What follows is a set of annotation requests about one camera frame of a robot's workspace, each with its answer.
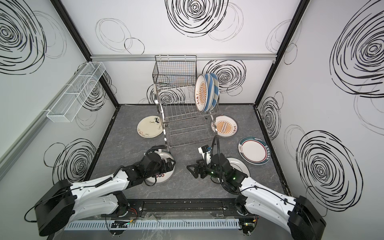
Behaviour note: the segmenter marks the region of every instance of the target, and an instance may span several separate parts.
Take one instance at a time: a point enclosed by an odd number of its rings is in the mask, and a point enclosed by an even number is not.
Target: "gray countertop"
[[[242,159],[238,152],[239,141],[246,136],[254,136],[264,140],[264,136],[251,105],[220,105],[221,115],[235,119],[238,132],[229,138],[220,138],[220,151],[226,157],[242,160],[257,182],[277,192],[283,192],[280,179],[272,160],[264,165],[256,166]],[[107,138],[101,155],[96,163],[91,179],[113,173],[120,165],[128,166],[139,161],[143,154],[154,145],[164,144],[163,135],[154,138],[143,138],[137,133],[137,124],[147,116],[157,115],[155,106],[122,106],[111,132]],[[202,156],[198,147],[209,142],[201,142],[171,148],[176,160],[173,176],[162,184],[152,187],[141,184],[127,190],[124,194],[129,199],[187,199],[187,198],[235,198],[218,184],[214,184],[209,176],[195,179],[186,165],[194,164]]]

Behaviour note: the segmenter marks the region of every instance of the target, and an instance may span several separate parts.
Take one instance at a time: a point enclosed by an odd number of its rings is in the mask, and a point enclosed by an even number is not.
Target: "two-tier dish rack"
[[[156,104],[168,148],[212,140],[217,134],[216,127],[214,132],[211,125],[214,125],[212,123],[220,112],[219,99],[212,110],[197,110],[196,56],[157,55],[155,59],[151,97]]]

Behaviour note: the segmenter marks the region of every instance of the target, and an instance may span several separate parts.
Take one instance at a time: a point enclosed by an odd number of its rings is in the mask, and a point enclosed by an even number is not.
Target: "white mesh basket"
[[[53,122],[72,122],[105,72],[102,62],[88,62],[47,113]]]

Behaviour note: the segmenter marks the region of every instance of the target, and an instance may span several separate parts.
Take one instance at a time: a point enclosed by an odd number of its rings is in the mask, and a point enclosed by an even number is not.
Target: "wall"
[[[186,1],[190,5],[176,7],[177,2],[63,0],[93,55],[275,53],[299,0],[208,0],[205,6]],[[84,9],[92,14],[85,18]],[[153,84],[154,62],[105,64],[113,68],[119,103],[142,103]],[[198,63],[197,72],[205,73],[206,64]],[[271,61],[213,64],[220,66],[221,103],[253,103]]]
[[[382,239],[383,9],[312,0],[295,61],[258,107],[292,194],[325,216],[323,239]]]
[[[84,62],[84,58],[49,0],[0,0],[0,5],[0,146],[4,151],[66,84]],[[28,51],[33,59],[26,59],[25,53],[20,52],[20,49],[7,45],[7,39],[17,40],[12,35],[17,31],[12,32],[11,27],[4,30],[6,21],[2,19],[5,18],[13,21],[12,27],[20,30],[19,34],[24,29],[26,32],[23,34],[35,36],[27,38],[29,41],[33,39],[32,49]],[[29,23],[34,25],[23,25],[22,23],[26,24],[28,21],[23,22],[21,19],[29,19]],[[39,44],[45,45],[46,49],[39,52]],[[7,57],[20,57],[24,62],[4,66],[4,59]],[[2,239],[46,239],[39,237],[36,223],[23,220],[24,214],[58,180],[67,178],[73,182],[83,179],[114,109],[98,84],[73,122],[49,121],[44,126],[0,181]],[[27,219],[35,220],[33,211],[27,215]]]

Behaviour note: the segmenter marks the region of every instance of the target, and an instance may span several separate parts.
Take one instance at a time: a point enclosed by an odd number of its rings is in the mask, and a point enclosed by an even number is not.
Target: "dish rack shelf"
[[[167,56],[155,56],[153,69],[154,102],[163,126],[164,140],[168,147],[177,147],[212,140],[211,129],[220,112],[216,106],[199,112],[195,105],[197,79],[196,56],[180,55],[184,61],[172,61]]]
[[[86,63],[47,113],[53,122],[72,122],[105,72],[102,62]]]

